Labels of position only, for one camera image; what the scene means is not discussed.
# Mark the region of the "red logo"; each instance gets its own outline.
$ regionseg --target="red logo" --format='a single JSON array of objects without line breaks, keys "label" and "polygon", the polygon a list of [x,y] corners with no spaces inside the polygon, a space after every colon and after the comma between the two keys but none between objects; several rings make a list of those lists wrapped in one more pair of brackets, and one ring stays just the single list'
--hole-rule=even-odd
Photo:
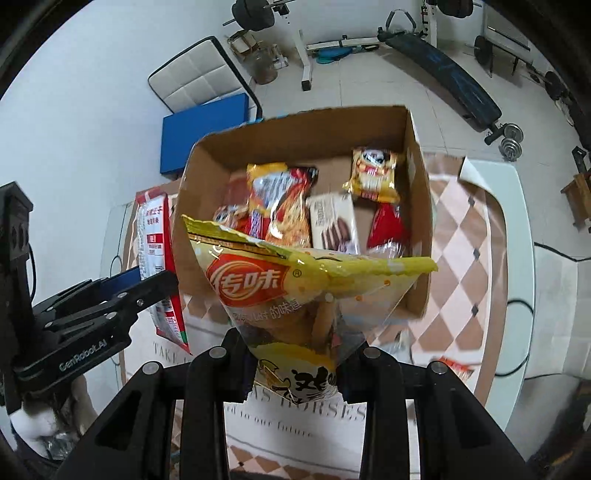
[{"label": "red logo", "polygon": [[287,270],[265,260],[222,254],[209,265],[206,275],[223,304],[249,307],[282,297]]}]

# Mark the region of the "red packaging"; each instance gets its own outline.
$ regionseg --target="red packaging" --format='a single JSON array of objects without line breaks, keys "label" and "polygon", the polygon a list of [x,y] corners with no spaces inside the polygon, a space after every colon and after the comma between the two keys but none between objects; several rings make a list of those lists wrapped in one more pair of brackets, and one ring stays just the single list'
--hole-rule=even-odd
[{"label": "red packaging", "polygon": [[449,368],[451,368],[453,372],[457,375],[457,377],[464,383],[466,383],[474,373],[474,370],[470,368],[468,365],[456,362],[455,360],[447,358],[446,356],[442,356],[438,359],[438,361],[446,364]]},{"label": "red packaging", "polygon": [[[137,216],[139,274],[142,280],[164,270],[176,273],[170,244],[168,196],[158,187],[139,194]],[[189,343],[178,293],[148,308],[156,333],[187,353]]]},{"label": "red packaging", "polygon": [[400,206],[380,203],[372,222],[367,248],[386,244],[407,245],[410,236],[400,215]]}]

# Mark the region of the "cardboard box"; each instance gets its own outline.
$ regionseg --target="cardboard box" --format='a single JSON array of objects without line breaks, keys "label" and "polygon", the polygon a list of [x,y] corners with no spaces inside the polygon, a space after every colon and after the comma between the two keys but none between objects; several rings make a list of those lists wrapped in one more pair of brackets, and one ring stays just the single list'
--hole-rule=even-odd
[{"label": "cardboard box", "polygon": [[[368,106],[314,110],[265,120],[204,137],[193,147],[181,180],[173,216],[173,252],[182,293],[205,303],[214,296],[191,249],[182,214],[211,220],[222,204],[231,173],[249,163],[285,162],[316,166],[318,182],[312,194],[339,192],[351,174],[352,149],[387,148],[406,152],[410,203],[411,251],[431,256],[433,224],[428,176],[409,111],[403,106]],[[355,218],[359,242],[365,246],[376,204],[357,201]],[[421,275],[400,303],[409,316],[424,314],[429,275]]]}]

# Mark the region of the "white fabric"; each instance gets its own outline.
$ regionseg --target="white fabric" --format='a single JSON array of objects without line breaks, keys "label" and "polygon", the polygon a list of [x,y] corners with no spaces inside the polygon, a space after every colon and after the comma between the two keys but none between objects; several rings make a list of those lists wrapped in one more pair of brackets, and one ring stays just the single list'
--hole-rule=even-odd
[{"label": "white fabric", "polygon": [[[160,99],[174,112],[213,102],[230,95],[245,93],[240,81],[218,52],[206,40],[171,61],[148,78]],[[249,117],[256,107],[249,100]]]}]

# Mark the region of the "wafer snack package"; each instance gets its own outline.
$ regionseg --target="wafer snack package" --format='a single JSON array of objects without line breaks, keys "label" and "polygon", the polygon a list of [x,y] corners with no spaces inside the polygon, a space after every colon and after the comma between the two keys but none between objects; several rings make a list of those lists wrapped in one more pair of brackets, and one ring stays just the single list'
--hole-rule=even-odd
[{"label": "wafer snack package", "polygon": [[359,254],[353,199],[350,193],[325,193],[308,198],[312,246]]},{"label": "wafer snack package", "polygon": [[[142,280],[164,270],[176,272],[170,244],[170,216],[166,193],[154,188],[136,198],[139,275]],[[148,308],[156,333],[189,351],[183,309],[178,294]]]},{"label": "wafer snack package", "polygon": [[398,203],[394,177],[396,166],[403,163],[405,155],[390,150],[355,148],[351,178],[343,188],[353,195],[380,203]]},{"label": "wafer snack package", "polygon": [[306,197],[318,176],[314,167],[284,163],[249,165],[249,235],[285,247],[311,247]]}]

